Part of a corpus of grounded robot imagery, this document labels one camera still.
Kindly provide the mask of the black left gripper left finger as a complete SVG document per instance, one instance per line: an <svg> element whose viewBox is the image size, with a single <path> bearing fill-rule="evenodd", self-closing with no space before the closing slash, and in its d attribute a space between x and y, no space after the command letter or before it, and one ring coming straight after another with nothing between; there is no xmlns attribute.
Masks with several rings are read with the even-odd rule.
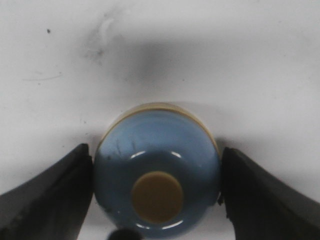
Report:
<svg viewBox="0 0 320 240"><path fill-rule="evenodd" d="M2 240L76 240L93 196L89 146L0 196Z"/></svg>

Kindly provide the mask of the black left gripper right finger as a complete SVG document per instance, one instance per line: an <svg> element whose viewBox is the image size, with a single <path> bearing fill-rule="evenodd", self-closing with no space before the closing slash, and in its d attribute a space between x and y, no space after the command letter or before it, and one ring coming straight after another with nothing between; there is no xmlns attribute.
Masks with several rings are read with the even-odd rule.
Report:
<svg viewBox="0 0 320 240"><path fill-rule="evenodd" d="M318 240L320 204L236 148L222 154L221 196L237 240Z"/></svg>

